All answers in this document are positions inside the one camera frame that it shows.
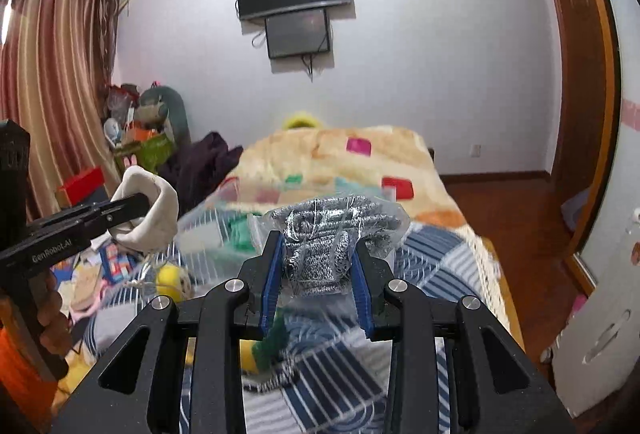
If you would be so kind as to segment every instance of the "curtain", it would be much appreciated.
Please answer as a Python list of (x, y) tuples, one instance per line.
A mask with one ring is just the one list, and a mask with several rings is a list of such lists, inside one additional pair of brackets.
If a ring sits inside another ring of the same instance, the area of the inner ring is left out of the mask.
[(82, 170), (101, 167), (109, 193), (119, 176), (99, 117), (97, 0), (12, 5), (0, 50), (0, 118), (31, 134), (27, 212), (35, 219), (58, 210), (55, 189)]
[(101, 117), (107, 116), (106, 100), (111, 85), (111, 73), (113, 72), (113, 61), (116, 55), (116, 35), (118, 32), (118, 7), (120, 0), (97, 0), (97, 43), (98, 54), (100, 55), (101, 82), (98, 87), (98, 94), (103, 99), (100, 111)]

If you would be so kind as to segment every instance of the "blanket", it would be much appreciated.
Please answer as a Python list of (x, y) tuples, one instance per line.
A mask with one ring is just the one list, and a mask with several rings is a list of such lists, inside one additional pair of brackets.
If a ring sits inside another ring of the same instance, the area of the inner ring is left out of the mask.
[[(282, 184), (291, 178), (318, 186), (333, 184), (336, 179), (363, 187), (404, 182), (403, 188), (410, 190), (410, 197), (399, 195), (398, 200), (412, 220), (441, 227), (466, 224), (444, 188), (424, 140), (402, 127), (290, 129), (274, 133), (244, 150), (229, 177), (259, 179), (267, 185)], [(299, 201), (306, 197), (301, 194)]]

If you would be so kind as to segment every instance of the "blue gripper pad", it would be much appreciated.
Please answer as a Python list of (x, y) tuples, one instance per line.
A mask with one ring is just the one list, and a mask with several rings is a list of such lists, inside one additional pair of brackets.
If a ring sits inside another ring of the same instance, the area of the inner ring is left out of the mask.
[(269, 332), (276, 313), (280, 283), (282, 281), (282, 260), (284, 258), (284, 236), (280, 234), (278, 245), (271, 259), (267, 282), (262, 291), (262, 313), (260, 315), (260, 329), (263, 334)]
[(356, 250), (354, 250), (351, 255), (351, 290), (353, 291), (353, 300), (356, 303), (356, 311), (358, 312), (358, 323), (364, 330), (367, 338), (370, 338), (373, 332), (371, 295)]

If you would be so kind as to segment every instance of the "pink square pattern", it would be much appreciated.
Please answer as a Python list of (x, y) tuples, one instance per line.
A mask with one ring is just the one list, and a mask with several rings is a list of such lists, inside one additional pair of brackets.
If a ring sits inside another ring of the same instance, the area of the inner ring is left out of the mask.
[(631, 100), (622, 99), (620, 121), (628, 125), (628, 127), (640, 131), (640, 104), (636, 104)]
[(347, 140), (347, 151), (350, 153), (364, 154), (364, 156), (371, 156), (371, 142), (366, 138), (350, 137)]

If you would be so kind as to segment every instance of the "plastic bag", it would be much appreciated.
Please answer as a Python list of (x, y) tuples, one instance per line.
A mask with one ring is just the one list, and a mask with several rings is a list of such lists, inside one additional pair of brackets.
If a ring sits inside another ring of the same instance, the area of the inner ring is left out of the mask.
[(271, 230), (285, 238), (284, 276), (293, 295), (345, 293), (350, 287), (351, 254), (365, 239), (374, 257), (390, 259), (409, 227), (398, 203), (359, 194), (312, 198), (251, 218), (257, 250)]
[(336, 177), (318, 185), (289, 177), (282, 183), (268, 183), (254, 178), (227, 178), (214, 193), (200, 204), (203, 208), (217, 208), (264, 214), (277, 207), (324, 196), (361, 194), (394, 201), (394, 187), (365, 187)]
[(242, 212), (199, 205), (178, 221), (175, 244), (196, 292), (237, 277), (242, 264), (258, 254), (246, 219)]
[(119, 88), (111, 88), (107, 97), (107, 107), (111, 112), (111, 118), (114, 119), (122, 129), (127, 123), (127, 113), (133, 101), (133, 97), (126, 90)]

